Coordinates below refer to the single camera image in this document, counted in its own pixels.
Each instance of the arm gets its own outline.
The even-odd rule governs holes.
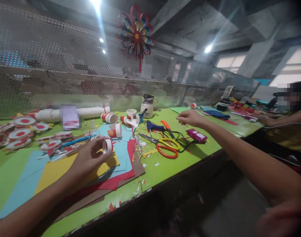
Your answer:
[[[278,120],[272,119],[269,116],[261,116],[259,117],[259,120],[269,127],[275,127],[287,123],[301,123],[301,112],[297,112],[290,116],[285,116]]]
[[[203,118],[196,111],[184,111],[177,119],[182,125],[189,124],[206,130],[272,203],[301,200],[301,176],[285,164]]]
[[[0,220],[0,236],[26,236],[59,201],[76,191],[83,180],[110,156],[96,152],[102,148],[103,140],[97,138],[88,142],[59,180]]]

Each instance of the pink device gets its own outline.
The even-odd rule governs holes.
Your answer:
[[[193,128],[187,130],[187,135],[193,140],[198,140],[199,144],[203,144],[207,140],[207,136],[203,135],[202,133],[199,133]]]

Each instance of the phone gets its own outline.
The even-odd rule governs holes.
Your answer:
[[[80,128],[79,112],[76,105],[64,105],[61,107],[62,125],[64,131]]]

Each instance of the window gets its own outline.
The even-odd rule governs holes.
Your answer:
[[[222,68],[233,73],[237,73],[246,55],[247,52],[222,55],[219,57],[219,60],[216,63],[216,67]]]
[[[278,65],[273,75],[280,72],[270,86],[286,88],[290,83],[301,81],[301,47],[296,47],[296,49],[292,47],[282,61],[284,60],[287,62],[284,65]]]

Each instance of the blue pen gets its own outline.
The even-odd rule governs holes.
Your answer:
[[[74,145],[74,144],[76,144],[76,143],[78,143],[78,142],[83,142],[83,141],[88,140],[88,139],[89,139],[89,136],[82,137],[82,138],[78,138],[78,139],[76,139],[76,140],[74,140],[74,141],[64,143],[64,144],[62,145],[62,147],[63,147],[63,146]]]

